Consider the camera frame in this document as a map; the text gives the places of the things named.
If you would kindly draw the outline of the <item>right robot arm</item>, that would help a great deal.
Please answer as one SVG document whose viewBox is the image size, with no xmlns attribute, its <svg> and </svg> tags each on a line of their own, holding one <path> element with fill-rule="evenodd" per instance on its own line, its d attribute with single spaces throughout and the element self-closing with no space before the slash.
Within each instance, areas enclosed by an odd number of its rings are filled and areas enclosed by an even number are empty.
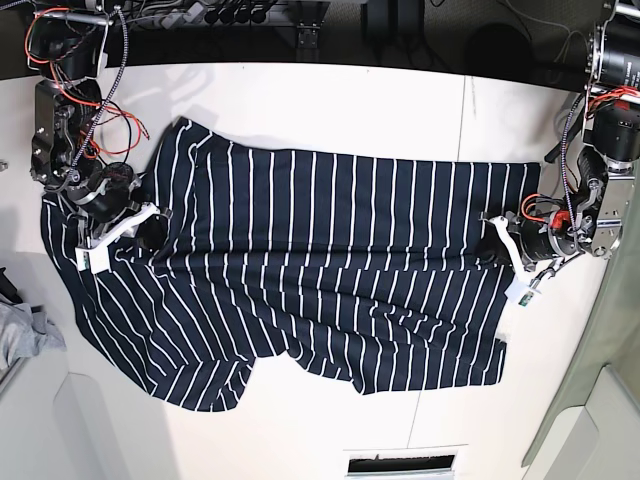
<svg viewBox="0 0 640 480">
<path fill-rule="evenodd" d="M 24 41 L 27 65 L 42 79 L 35 87 L 35 124 L 31 176 L 44 189 L 71 202 L 80 216 L 93 221 L 81 236 L 92 245 L 116 228 L 148 250 L 163 245 L 170 212 L 150 204 L 140 177 L 128 163 L 105 161 L 96 129 L 121 118 L 129 142 L 147 130 L 131 113 L 102 93 L 97 77 L 106 64 L 109 30 L 124 24 L 118 1 L 39 1 Z"/>
</svg>

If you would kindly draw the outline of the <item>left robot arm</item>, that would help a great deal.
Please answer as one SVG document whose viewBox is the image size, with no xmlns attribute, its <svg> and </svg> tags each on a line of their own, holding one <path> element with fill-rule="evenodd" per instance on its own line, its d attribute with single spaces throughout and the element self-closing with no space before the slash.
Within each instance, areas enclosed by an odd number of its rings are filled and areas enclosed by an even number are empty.
<svg viewBox="0 0 640 480">
<path fill-rule="evenodd" d="M 516 211 L 484 213 L 481 262 L 531 272 L 542 261 L 607 258 L 618 248 L 639 160 L 638 2 L 603 2 L 587 53 L 585 91 L 545 157 L 559 166 L 562 195 L 534 193 Z"/>
</svg>

